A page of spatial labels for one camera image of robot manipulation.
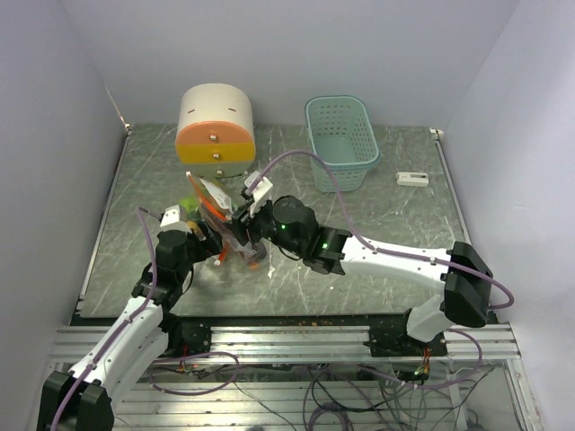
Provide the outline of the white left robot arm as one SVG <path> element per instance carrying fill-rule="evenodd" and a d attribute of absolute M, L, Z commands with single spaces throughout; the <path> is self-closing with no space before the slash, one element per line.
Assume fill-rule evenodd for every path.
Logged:
<path fill-rule="evenodd" d="M 43 383 L 37 429 L 112 429 L 115 408 L 144 371 L 160 355 L 181 350 L 183 335 L 171 309 L 195 263 L 223 250 L 222 237 L 201 223 L 197 233 L 167 230 L 157 238 L 117 320 L 69 371 L 55 371 Z"/>

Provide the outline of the zip bag with fake food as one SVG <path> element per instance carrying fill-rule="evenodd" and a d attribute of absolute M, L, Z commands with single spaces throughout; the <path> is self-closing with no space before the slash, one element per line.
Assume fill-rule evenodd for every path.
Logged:
<path fill-rule="evenodd" d="M 266 247 L 261 242 L 242 245 L 229 227 L 232 215 L 240 205 L 238 195 L 216 178 L 201 177 L 190 171 L 186 172 L 186 177 L 192 186 L 202 220 L 221 237 L 222 250 L 217 255 L 215 265 L 220 266 L 230 252 L 235 252 L 249 268 L 256 268 L 267 256 Z"/>

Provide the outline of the light blue plastic basket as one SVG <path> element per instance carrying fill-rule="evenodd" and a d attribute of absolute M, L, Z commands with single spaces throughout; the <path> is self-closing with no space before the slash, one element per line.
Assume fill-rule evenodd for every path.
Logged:
<path fill-rule="evenodd" d="M 309 151 L 330 168 L 340 190 L 359 189 L 381 151 L 365 104 L 348 95 L 315 97 L 305 105 Z"/>

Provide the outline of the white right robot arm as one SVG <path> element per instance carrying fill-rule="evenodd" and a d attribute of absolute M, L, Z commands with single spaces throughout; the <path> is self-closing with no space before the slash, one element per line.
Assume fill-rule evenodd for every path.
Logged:
<path fill-rule="evenodd" d="M 492 273 L 467 242 L 449 249 L 416 249 L 360 239 L 319 224 L 313 209 L 290 195 L 268 200 L 257 210 L 247 203 L 227 225 L 242 245 L 265 239 L 321 274 L 369 274 L 427 287 L 433 295 L 407 312 L 405 328 L 395 335 L 406 355 L 418 354 L 454 325 L 481 328 L 488 321 Z"/>

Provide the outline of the zip bag with fruit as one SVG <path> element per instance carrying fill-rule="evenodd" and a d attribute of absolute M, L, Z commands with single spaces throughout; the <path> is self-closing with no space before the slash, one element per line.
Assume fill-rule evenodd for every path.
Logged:
<path fill-rule="evenodd" d="M 182 206 L 186 211 L 186 218 L 187 218 L 186 223 L 188 227 L 198 237 L 200 237 L 202 233 L 200 232 L 201 229 L 199 228 L 199 223 L 203 221 L 203 218 L 202 214 L 199 211 L 198 201 L 192 195 L 189 195 L 187 197 L 181 198 L 179 201 L 179 205 Z M 219 255 L 216 257 L 214 261 L 215 267 L 219 267 L 222 265 L 229 251 L 230 251 L 229 244 L 225 241 L 222 241 L 222 250 L 220 251 Z"/>

